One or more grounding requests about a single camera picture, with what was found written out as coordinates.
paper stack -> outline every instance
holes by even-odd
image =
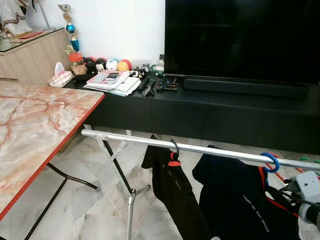
[[[115,79],[110,80],[109,76],[117,73],[118,76]],[[83,87],[125,97],[137,89],[141,83],[138,77],[129,77],[129,74],[129,71],[119,72],[103,70],[98,75],[89,79]]]

tile floor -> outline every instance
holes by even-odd
[[[97,128],[102,131],[126,134],[121,129]],[[150,133],[133,132],[134,136],[146,137]],[[213,144],[225,150],[260,154],[273,152],[289,159],[298,160],[307,156],[319,160],[318,155],[287,152],[273,149],[235,145],[222,142],[158,135],[161,140],[174,138],[178,143],[198,146]],[[110,141],[116,149],[119,141]],[[151,184],[152,174],[140,168],[147,146],[127,143],[117,158],[133,188]],[[181,151],[182,168],[189,178],[193,192],[199,200],[202,185],[192,177],[192,169],[201,154]],[[99,186],[93,190],[77,182],[68,181],[59,196],[31,236],[31,240],[124,240],[127,223],[127,192],[119,182],[111,163],[101,151],[96,140],[78,134],[67,149],[58,153],[51,161],[53,165],[71,176],[82,178]],[[284,177],[298,174],[294,168],[281,167]],[[21,196],[5,218],[0,222],[0,236],[7,240],[22,240],[34,224],[35,219],[48,203],[63,178],[45,168],[26,192]],[[280,188],[282,182],[275,176],[269,177],[270,185]],[[133,240],[181,240],[178,229],[165,206],[156,199],[152,189],[137,196],[133,213]],[[302,240],[319,240],[315,226],[299,221]]]

black t-shirt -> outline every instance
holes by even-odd
[[[171,153],[168,148],[148,146],[141,167],[152,168],[154,194],[166,206],[182,238],[209,240],[209,229],[192,186],[180,162],[170,162]]]
[[[192,171],[199,206],[221,240],[299,240],[298,217],[265,194],[267,172],[235,158],[204,154]]]

glass shelf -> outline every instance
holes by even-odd
[[[54,30],[44,30],[42,34],[31,37],[29,39],[17,39],[17,38],[0,38],[0,52],[7,52],[11,49],[14,49],[16,47],[22,46],[23,44],[29,43],[35,39],[42,38],[44,36],[47,36],[50,33],[54,33],[56,31],[59,31],[61,29],[64,29],[63,27],[57,27]],[[39,32],[42,31],[42,29],[33,29],[33,32]]]

marble table top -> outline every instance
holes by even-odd
[[[0,80],[0,221],[104,96]]]

